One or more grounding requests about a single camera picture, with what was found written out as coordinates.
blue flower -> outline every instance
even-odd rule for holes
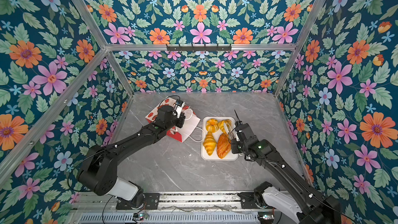
[[[19,112],[17,107],[18,105],[14,105],[13,107],[11,105],[7,105],[8,110],[6,111],[6,113],[11,112],[11,115],[14,115],[15,112]]]
[[[14,27],[13,26],[11,26],[10,24],[11,24],[11,22],[4,22],[3,20],[1,21],[4,25],[3,25],[3,29],[7,29],[8,31],[11,31],[11,29],[13,29]]]
[[[385,43],[386,41],[391,42],[391,37],[394,37],[395,34],[391,34],[390,35],[390,31],[387,31],[386,36],[381,37],[381,39],[384,39],[383,43]]]
[[[41,210],[37,209],[36,214],[33,216],[33,218],[39,219],[39,217],[43,214],[42,211],[43,211],[43,209],[41,209]]]
[[[370,103],[369,106],[365,106],[365,108],[367,109],[366,112],[371,112],[371,113],[373,113],[373,111],[376,110],[376,108],[373,107],[372,103]]]
[[[390,188],[386,187],[386,189],[388,189],[387,194],[391,194],[393,198],[395,197],[395,195],[398,195],[398,193],[394,191],[392,186]]]
[[[10,89],[10,92],[14,92],[14,95],[17,95],[17,93],[21,93],[21,87],[17,87],[17,85],[14,85],[14,88]]]
[[[43,168],[43,165],[45,164],[46,162],[43,162],[43,159],[42,160],[40,160],[40,162],[37,162],[36,163],[36,169],[41,169],[41,168]]]

white tray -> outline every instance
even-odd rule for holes
[[[214,119],[216,119],[217,121],[222,121],[222,120],[224,120],[224,119],[229,119],[229,120],[231,120],[231,122],[232,122],[232,129],[235,128],[235,120],[234,120],[234,118],[232,118],[232,117],[205,117],[205,118],[203,118],[203,126],[202,126],[202,129],[203,129],[203,131],[206,132],[206,134],[207,134],[206,123],[207,123],[207,121],[208,121],[209,119],[211,119],[211,118],[214,118]],[[217,146],[216,146],[216,148],[214,149],[213,154],[212,154],[211,156],[209,156],[209,155],[207,154],[207,152],[206,152],[205,147],[203,146],[203,142],[204,142],[204,139],[205,139],[205,137],[206,137],[206,134],[204,134],[204,133],[202,132],[202,140],[203,140],[203,141],[201,142],[201,155],[202,155],[202,158],[203,158],[204,160],[222,160],[222,161],[229,160],[229,161],[233,161],[233,160],[236,160],[236,159],[238,158],[238,154],[232,154],[231,151],[230,151],[228,154],[226,154],[226,156],[225,156],[223,159],[219,158],[219,157],[217,156]],[[218,130],[218,131],[216,131],[216,132],[213,133],[213,137],[214,137],[214,139],[216,140],[216,142],[218,142],[218,138],[221,136],[221,134],[222,134],[222,131],[221,131],[221,130]]]

gray marble surface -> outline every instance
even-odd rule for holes
[[[172,94],[179,95],[201,119],[207,116],[236,118],[236,110],[259,140],[269,140],[287,163],[302,174],[295,144],[291,142],[277,103],[269,93],[137,93],[117,140],[146,125],[145,116]],[[202,131],[195,129],[191,137],[201,140],[201,135]],[[200,142],[188,138],[180,143],[168,136],[121,162],[117,174],[140,185],[144,191],[253,190],[264,181],[283,189],[267,170],[255,162],[245,161],[243,156],[235,161],[204,160]]]

pastry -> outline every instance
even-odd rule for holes
[[[216,140],[213,137],[213,133],[208,132],[206,137],[205,137],[205,141],[203,142],[203,146],[206,149],[206,152],[209,156],[211,156],[213,154],[214,148],[216,148]]]
[[[218,131],[218,121],[214,118],[209,119],[206,122],[206,130],[208,132],[216,132]]]
[[[223,121],[218,122],[218,127],[220,130],[228,135],[230,131],[232,131],[232,121],[229,119],[224,119]]]
[[[218,138],[217,156],[223,159],[230,151],[231,151],[231,144],[229,143],[228,136],[222,133]]]

